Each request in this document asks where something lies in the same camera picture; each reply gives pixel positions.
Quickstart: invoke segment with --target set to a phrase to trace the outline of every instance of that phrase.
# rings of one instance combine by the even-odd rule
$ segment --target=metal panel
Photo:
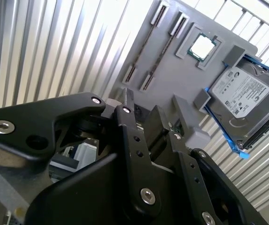
[[[0,107],[106,95],[152,0],[0,0]]]

